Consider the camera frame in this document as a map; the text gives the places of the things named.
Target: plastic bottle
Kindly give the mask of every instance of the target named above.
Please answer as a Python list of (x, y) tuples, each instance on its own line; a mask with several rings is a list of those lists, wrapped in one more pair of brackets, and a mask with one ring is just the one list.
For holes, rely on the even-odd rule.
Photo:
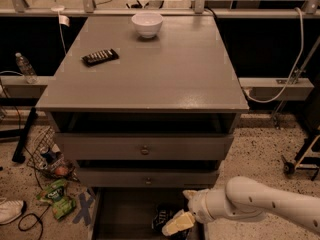
[(34, 71), (29, 60), (26, 57), (22, 56), (19, 52), (16, 53), (16, 62), (21, 73), (24, 75), (26, 81), (29, 84), (34, 84), (38, 81), (37, 74)]

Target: gray tabletop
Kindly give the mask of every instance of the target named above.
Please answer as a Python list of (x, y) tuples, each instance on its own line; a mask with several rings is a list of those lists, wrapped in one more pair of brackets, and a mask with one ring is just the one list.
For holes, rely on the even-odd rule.
[[(120, 59), (86, 67), (81, 57), (114, 49)], [(152, 39), (131, 16), (90, 17), (37, 104), (44, 111), (248, 109), (210, 16), (165, 16)]]

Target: drawer knob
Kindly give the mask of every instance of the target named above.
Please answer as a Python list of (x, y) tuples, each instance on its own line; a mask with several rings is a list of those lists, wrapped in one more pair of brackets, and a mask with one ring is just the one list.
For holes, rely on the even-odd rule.
[(151, 185), (152, 181), (151, 181), (151, 178), (147, 178), (146, 179), (146, 185)]
[(147, 146), (143, 146), (140, 152), (141, 152), (141, 155), (144, 155), (144, 156), (149, 155), (149, 149)]

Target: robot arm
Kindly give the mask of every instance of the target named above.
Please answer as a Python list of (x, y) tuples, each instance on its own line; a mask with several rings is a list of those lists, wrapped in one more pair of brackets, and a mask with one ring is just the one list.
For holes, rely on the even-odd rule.
[(258, 222), (272, 213), (320, 235), (320, 199), (273, 189), (246, 177), (232, 178), (225, 189), (185, 190), (188, 212), (178, 212), (162, 228), (169, 236), (225, 218), (239, 222)]

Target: chip bag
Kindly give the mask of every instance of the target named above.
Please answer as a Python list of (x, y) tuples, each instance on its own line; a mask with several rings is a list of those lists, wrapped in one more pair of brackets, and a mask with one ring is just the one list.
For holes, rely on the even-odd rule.
[(76, 201), (66, 196), (67, 180), (59, 179), (44, 188), (37, 199), (52, 205), (53, 216), (60, 220), (76, 207)]

